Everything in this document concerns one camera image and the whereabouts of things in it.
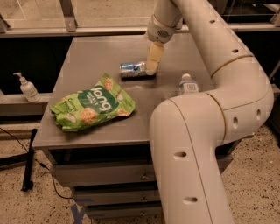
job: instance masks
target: soap dispenser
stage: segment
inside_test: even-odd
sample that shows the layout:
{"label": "soap dispenser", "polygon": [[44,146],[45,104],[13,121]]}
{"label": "soap dispenser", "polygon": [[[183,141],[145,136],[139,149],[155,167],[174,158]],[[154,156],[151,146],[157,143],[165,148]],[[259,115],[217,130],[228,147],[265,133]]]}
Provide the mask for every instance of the soap dispenser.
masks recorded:
{"label": "soap dispenser", "polygon": [[37,102],[40,99],[40,95],[37,89],[34,87],[33,83],[28,81],[21,73],[14,73],[19,77],[21,82],[20,89],[29,102]]}

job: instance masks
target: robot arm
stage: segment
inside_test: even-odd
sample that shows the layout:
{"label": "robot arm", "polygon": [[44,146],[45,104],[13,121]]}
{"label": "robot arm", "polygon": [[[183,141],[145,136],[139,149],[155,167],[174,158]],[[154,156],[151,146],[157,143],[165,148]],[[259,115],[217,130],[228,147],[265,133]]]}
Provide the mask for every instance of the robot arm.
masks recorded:
{"label": "robot arm", "polygon": [[158,0],[149,40],[168,42],[182,15],[215,89],[164,101],[150,119],[164,219],[234,223],[215,148],[263,125],[273,106],[272,88],[253,54],[207,0]]}

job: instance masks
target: speckled floor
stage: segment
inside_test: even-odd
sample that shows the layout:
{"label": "speckled floor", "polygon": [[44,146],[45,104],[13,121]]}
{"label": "speckled floor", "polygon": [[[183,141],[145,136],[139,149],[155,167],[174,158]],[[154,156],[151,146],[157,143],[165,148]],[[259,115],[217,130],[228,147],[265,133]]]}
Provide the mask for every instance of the speckled floor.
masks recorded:
{"label": "speckled floor", "polygon": [[[10,129],[28,148],[29,128]],[[24,149],[10,136],[0,132],[0,157],[24,153]],[[277,138],[267,126],[262,126],[252,138],[243,139],[233,152],[234,161],[222,173],[227,196],[236,224],[278,224],[280,221],[280,149]],[[47,166],[49,162],[41,151],[35,158]],[[51,175],[37,162],[33,163],[32,190],[22,192],[24,166],[0,170],[1,223],[79,223],[75,222],[72,199],[60,198],[53,188]],[[68,188],[56,183],[58,192],[71,196]],[[82,223],[95,224],[158,224],[161,215],[110,220],[90,220],[83,216]]]}

